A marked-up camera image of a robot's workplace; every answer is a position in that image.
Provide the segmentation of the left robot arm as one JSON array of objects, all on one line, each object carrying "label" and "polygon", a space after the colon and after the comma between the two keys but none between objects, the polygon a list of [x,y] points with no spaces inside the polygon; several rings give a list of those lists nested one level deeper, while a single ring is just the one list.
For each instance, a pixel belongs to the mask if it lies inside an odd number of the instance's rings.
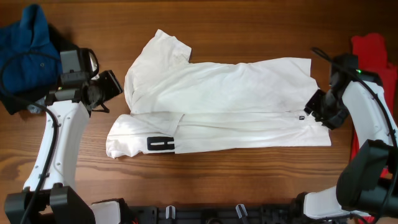
[{"label": "left robot arm", "polygon": [[10,223],[94,223],[92,209],[75,192],[80,140],[92,112],[123,90],[112,70],[100,72],[88,48],[61,52],[62,74],[41,107],[47,117],[35,166],[22,192],[6,197]]}]

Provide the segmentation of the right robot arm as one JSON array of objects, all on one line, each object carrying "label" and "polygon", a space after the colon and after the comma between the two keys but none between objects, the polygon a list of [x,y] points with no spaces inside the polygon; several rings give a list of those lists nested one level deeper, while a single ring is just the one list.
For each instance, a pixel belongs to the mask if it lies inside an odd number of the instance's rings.
[{"label": "right robot arm", "polygon": [[317,90],[304,111],[330,130],[350,116],[360,149],[336,186],[303,192],[292,201],[292,218],[308,223],[366,216],[376,223],[382,217],[397,218],[397,125],[384,99],[381,79],[360,69],[355,55],[331,58],[318,48],[313,52],[331,65],[330,89]]}]

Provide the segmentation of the white printed t-shirt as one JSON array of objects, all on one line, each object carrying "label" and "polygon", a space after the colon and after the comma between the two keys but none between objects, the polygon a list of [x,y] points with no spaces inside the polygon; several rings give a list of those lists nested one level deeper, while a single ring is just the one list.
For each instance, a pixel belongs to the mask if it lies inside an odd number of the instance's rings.
[{"label": "white printed t-shirt", "polygon": [[304,107],[318,90],[308,58],[191,63],[191,48],[158,30],[127,71],[129,114],[106,139],[111,158],[166,151],[329,146],[329,131]]}]

